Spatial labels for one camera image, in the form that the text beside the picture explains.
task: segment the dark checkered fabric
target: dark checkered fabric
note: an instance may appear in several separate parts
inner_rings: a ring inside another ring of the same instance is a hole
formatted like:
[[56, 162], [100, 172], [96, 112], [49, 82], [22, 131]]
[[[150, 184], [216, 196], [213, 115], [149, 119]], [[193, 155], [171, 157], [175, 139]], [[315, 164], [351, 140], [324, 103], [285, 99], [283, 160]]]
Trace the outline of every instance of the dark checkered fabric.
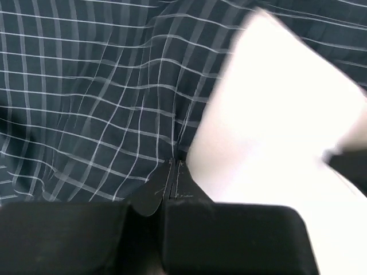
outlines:
[[367, 85], [362, 0], [0, 0], [1, 203], [118, 201], [184, 159], [257, 5]]

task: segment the white paper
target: white paper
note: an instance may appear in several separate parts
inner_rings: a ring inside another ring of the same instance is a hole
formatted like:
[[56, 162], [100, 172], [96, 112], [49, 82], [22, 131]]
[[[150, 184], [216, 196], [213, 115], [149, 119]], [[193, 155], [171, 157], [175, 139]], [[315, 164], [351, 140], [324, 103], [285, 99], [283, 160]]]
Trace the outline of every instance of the white paper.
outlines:
[[187, 162], [216, 202], [286, 205], [321, 275], [367, 274], [367, 199], [322, 158], [367, 146], [361, 88], [265, 11], [233, 44]]

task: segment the white surface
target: white surface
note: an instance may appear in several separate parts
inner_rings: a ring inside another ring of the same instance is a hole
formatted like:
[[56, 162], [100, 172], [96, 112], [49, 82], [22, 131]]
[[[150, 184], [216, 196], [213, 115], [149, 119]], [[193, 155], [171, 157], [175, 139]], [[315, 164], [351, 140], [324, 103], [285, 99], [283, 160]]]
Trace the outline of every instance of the white surface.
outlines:
[[293, 207], [321, 275], [366, 275], [367, 199], [322, 162], [367, 145], [360, 87], [264, 11], [244, 28], [190, 148], [193, 179], [216, 202]]

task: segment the black plastic object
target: black plastic object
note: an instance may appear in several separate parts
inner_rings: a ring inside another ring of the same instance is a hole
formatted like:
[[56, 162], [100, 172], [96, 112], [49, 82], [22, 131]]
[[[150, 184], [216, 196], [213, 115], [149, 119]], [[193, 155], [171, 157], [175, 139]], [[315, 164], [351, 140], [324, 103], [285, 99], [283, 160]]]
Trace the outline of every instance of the black plastic object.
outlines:
[[123, 202], [9, 204], [0, 221], [0, 275], [318, 274], [294, 210], [216, 204], [175, 160]]
[[367, 196], [366, 149], [344, 152], [341, 155], [333, 155], [329, 160], [329, 165], [351, 181], [365, 196]]
[[168, 274], [318, 274], [304, 223], [287, 207], [167, 202], [165, 213]]

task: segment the white object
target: white object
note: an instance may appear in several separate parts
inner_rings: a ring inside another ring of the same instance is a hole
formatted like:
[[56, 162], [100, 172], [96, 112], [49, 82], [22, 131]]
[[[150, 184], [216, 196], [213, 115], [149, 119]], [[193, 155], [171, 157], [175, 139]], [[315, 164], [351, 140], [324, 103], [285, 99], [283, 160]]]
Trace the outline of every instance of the white object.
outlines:
[[366, 275], [367, 199], [322, 158], [367, 147], [361, 88], [263, 10], [246, 20], [187, 163], [216, 202], [286, 205], [321, 275]]

